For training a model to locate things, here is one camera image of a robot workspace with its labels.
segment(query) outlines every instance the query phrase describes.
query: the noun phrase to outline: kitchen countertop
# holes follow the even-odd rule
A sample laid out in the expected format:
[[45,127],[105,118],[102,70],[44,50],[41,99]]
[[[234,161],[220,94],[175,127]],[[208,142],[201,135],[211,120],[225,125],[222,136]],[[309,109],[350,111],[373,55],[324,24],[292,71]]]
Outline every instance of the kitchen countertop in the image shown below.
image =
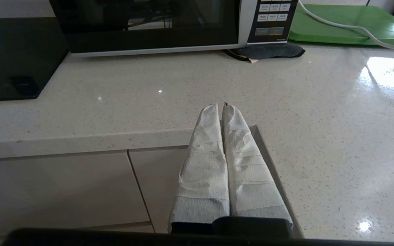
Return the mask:
[[204,106],[257,124],[307,238],[394,241],[394,51],[303,45],[68,56],[39,98],[0,101],[0,158],[187,145]]

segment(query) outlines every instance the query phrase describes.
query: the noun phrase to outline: microwave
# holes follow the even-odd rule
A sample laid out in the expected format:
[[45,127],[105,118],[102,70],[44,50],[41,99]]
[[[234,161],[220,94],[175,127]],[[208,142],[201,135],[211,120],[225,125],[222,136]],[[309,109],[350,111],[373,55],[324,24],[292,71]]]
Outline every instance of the microwave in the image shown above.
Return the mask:
[[74,56],[287,42],[298,0],[50,0]]

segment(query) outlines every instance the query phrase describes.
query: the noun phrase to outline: quartz countertop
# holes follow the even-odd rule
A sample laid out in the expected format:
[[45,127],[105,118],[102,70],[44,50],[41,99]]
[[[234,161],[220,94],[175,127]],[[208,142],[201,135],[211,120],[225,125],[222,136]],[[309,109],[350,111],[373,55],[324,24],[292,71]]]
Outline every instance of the quartz countertop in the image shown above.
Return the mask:
[[187,145],[224,101],[256,124],[306,238],[394,241],[394,51],[302,45],[68,56],[34,100],[0,101],[0,158]]

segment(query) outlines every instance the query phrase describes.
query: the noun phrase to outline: white cable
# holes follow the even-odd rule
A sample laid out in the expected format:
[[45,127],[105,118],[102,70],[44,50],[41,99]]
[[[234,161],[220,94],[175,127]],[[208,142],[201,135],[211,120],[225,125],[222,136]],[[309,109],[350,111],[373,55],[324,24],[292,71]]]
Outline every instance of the white cable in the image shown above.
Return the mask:
[[370,37],[370,39],[372,39],[378,45],[380,45],[382,47],[385,47],[385,48],[389,48],[389,49],[394,50],[394,45],[387,44],[385,42],[380,41],[372,33],[370,33],[370,31],[367,30],[366,28],[363,28],[363,27],[360,27],[360,26],[344,25],[344,24],[339,24],[339,23],[335,23],[335,22],[330,22],[329,20],[325,20],[325,19],[313,14],[308,9],[306,9],[305,6],[303,6],[303,3],[301,1],[299,1],[299,5],[303,9],[303,11],[305,11],[309,16],[311,16],[312,18],[314,18],[314,19],[316,19],[316,20],[318,20],[320,22],[323,22],[323,23],[331,25],[331,26],[336,26],[336,27],[341,27],[341,28],[350,28],[350,29],[363,31],[364,33],[366,33],[367,36]]

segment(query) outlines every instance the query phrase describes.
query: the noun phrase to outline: microwave control panel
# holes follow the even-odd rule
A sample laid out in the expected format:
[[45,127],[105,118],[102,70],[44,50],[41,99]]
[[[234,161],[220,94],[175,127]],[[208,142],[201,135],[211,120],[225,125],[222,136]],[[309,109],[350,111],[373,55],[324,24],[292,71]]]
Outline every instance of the microwave control panel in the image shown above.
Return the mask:
[[247,44],[286,42],[298,0],[258,0]]

